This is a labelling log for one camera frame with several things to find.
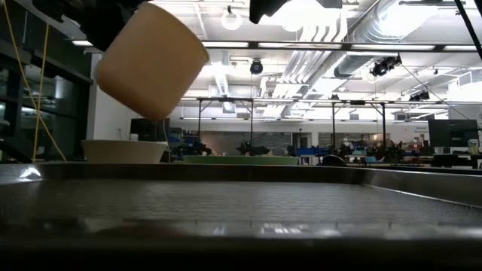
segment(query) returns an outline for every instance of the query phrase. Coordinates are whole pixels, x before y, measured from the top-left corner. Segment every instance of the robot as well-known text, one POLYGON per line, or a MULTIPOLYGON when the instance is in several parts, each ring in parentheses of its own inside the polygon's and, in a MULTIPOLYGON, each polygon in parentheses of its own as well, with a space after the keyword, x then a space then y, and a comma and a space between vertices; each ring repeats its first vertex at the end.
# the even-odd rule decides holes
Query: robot
MULTIPOLYGON (((87 40, 106 51, 137 7, 145 0, 32 0, 34 6, 52 19, 62 15, 77 22, 87 40)), ((257 24, 263 15, 273 16, 288 0, 251 0, 249 19, 257 24)))

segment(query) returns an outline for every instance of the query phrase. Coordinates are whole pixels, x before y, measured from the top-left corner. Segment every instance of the cable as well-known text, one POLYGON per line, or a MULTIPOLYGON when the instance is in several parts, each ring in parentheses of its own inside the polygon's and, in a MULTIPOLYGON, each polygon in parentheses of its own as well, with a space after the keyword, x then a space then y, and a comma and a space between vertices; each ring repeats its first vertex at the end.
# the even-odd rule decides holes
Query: cable
POLYGON ((455 112, 459 113, 462 117, 464 117, 465 119, 467 120, 470 120, 470 118, 468 118, 467 116, 465 116, 464 114, 460 113, 460 111, 458 111, 457 109, 455 109, 452 105, 449 105, 448 102, 445 102, 441 97, 437 96, 437 94, 435 94, 433 91, 431 91, 424 83, 422 83, 422 81, 419 80, 419 78, 417 78, 409 69, 407 69, 407 67, 405 67, 405 65, 401 64, 402 67, 404 67, 405 70, 407 70, 407 72, 412 75, 413 78, 415 78, 415 80, 417 80, 420 85, 422 85, 425 90, 429 91, 433 96, 435 96, 440 102, 443 102, 445 105, 447 105, 450 109, 453 109, 455 112))
POLYGON ((166 119, 163 119, 163 131, 164 131, 164 138, 166 139, 166 144, 167 144, 167 161, 171 163, 171 150, 169 149, 169 138, 167 137, 166 134, 166 119))
POLYGON ((470 22, 470 19, 468 18, 467 12, 465 12, 464 5, 460 0, 454 0, 457 8, 459 9, 460 15, 462 16, 462 19, 464 20, 465 26, 467 27, 468 33, 470 34, 470 37, 472 38, 472 41, 474 42, 475 49, 477 50, 477 53, 479 54, 480 59, 482 59, 482 47, 480 47, 480 41, 477 38, 477 34, 475 33, 474 27, 472 26, 472 23, 470 22))
MULTIPOLYGON (((45 40, 44 40, 44 56, 47 55, 47 41, 48 41, 48 31, 50 26, 47 24, 45 27, 45 40)), ((44 72, 45 72, 45 57, 42 59, 42 68, 40 74, 40 87, 38 88, 38 103, 37 108, 40 108, 40 101, 42 97, 42 89, 44 86, 44 72)), ((33 144, 33 158, 32 162, 35 162, 35 157, 37 156, 37 147, 38 147, 38 124, 40 123, 40 111, 37 111, 37 123, 35 125, 35 140, 33 144)))
MULTIPOLYGON (((15 51, 15 56, 17 57, 17 62, 18 62, 18 66, 20 68, 20 73, 22 74, 22 79, 23 79, 23 82, 25 83, 25 86, 27 87, 27 90, 29 91, 29 96, 30 96, 30 100, 32 101, 32 105, 35 109, 35 111, 37 112, 37 115, 40 114, 40 108, 37 107, 37 105, 35 104, 35 100, 33 99, 33 95, 32 95, 32 90, 30 89, 30 85, 29 85, 29 82, 27 81, 27 78, 25 76, 25 71, 23 70, 23 67, 22 67, 22 62, 20 61, 20 55, 18 53, 18 48, 17 48, 17 43, 15 41, 15 37, 14 37, 14 31, 12 29, 12 24, 10 22, 10 16, 8 14, 8 8, 7 8, 7 2, 5 1, 3 3, 3 7, 4 7, 4 10, 5 10, 5 18, 7 19, 7 24, 8 24, 8 30, 10 32, 10 37, 12 39, 12 44, 14 46, 14 51, 15 51)), ((60 151, 59 149, 59 146, 57 146, 57 143, 55 142, 55 140, 53 139, 53 136, 52 134, 50 134, 50 131, 48 130, 47 128, 47 124, 45 123, 45 121, 40 117, 39 120, 42 122, 42 125, 44 126, 44 129, 45 131, 47 132, 50 140, 52 141, 53 143, 53 146, 56 148, 56 150, 59 152, 60 156, 62 157, 62 159, 64 160, 64 162, 67 161, 66 157, 63 155, 62 151, 60 151)))

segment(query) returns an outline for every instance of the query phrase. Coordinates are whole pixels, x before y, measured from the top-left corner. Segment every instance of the black wire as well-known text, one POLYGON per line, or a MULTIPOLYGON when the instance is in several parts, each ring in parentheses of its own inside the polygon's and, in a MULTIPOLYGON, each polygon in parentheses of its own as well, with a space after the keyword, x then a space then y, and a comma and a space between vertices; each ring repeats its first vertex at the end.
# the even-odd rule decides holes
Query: black wire
POLYGON ((472 23, 470 22, 470 19, 468 18, 467 13, 465 12, 464 5, 462 5, 460 0, 455 0, 455 3, 457 5, 457 8, 459 9, 462 19, 464 20, 465 26, 467 26, 468 33, 470 34, 472 41, 474 42, 475 49, 477 50, 477 53, 479 54, 480 59, 482 59, 482 47, 480 47, 479 39, 477 38, 477 34, 475 33, 474 27, 472 26, 472 23))
POLYGON ((455 109, 452 105, 449 105, 448 102, 445 102, 443 99, 441 99, 439 96, 437 96, 437 94, 435 94, 433 91, 431 91, 424 83, 422 83, 422 81, 419 80, 419 78, 417 78, 409 69, 407 69, 407 67, 405 67, 405 65, 401 64, 402 67, 404 67, 404 69, 407 70, 407 72, 412 75, 413 78, 415 78, 415 80, 417 80, 427 91, 429 91, 433 96, 435 96, 437 99, 440 100, 440 102, 443 102, 444 104, 448 105, 449 108, 453 109, 455 112, 459 113, 462 117, 466 118, 467 120, 470 120, 467 116, 465 116, 464 114, 460 113, 460 111, 458 111, 457 109, 455 109))

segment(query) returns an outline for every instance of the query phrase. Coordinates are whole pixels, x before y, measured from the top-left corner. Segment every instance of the computer monitor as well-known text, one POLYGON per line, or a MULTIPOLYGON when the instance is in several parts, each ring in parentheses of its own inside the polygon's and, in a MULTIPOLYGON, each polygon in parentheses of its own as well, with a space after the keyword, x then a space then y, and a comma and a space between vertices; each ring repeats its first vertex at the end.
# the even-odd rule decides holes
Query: computer monitor
POLYGON ((469 140, 478 140, 476 120, 429 120, 432 147, 468 147, 469 140))

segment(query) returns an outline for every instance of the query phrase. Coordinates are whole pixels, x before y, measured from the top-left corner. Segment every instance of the tan paper cup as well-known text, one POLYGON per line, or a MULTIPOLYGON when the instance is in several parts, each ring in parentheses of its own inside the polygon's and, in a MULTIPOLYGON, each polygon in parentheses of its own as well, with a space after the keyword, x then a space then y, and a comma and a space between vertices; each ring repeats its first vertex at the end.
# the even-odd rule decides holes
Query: tan paper cup
POLYGON ((108 95, 152 120, 167 117, 209 55, 196 35, 169 12, 144 3, 97 66, 108 95))

